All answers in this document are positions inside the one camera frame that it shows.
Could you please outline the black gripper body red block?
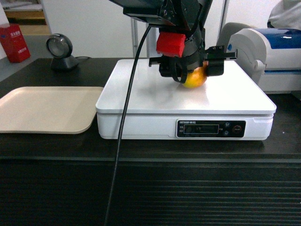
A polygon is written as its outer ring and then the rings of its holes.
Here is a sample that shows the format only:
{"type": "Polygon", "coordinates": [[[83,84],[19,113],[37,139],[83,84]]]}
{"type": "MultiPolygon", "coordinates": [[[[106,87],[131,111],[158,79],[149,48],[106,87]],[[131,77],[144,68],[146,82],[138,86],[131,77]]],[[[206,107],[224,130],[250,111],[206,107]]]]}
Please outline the black gripper body red block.
{"type": "Polygon", "coordinates": [[[237,58],[237,52],[225,52],[224,46],[205,49],[204,31],[196,30],[192,35],[160,31],[156,51],[161,57],[152,57],[149,66],[163,64],[168,59],[178,59],[182,64],[192,65],[204,61],[224,61],[237,58]]]}

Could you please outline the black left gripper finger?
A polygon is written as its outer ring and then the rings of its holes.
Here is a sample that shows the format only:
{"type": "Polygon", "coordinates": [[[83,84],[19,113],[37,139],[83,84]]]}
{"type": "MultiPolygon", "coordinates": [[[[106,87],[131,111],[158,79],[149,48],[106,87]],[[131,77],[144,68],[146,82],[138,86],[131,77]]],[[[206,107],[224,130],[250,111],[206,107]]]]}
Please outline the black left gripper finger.
{"type": "Polygon", "coordinates": [[[223,59],[208,60],[206,73],[208,77],[223,75],[224,60],[223,59]]]}
{"type": "Polygon", "coordinates": [[[159,72],[162,77],[171,77],[175,82],[184,84],[187,80],[187,66],[171,57],[161,57],[159,61],[159,72]]]}

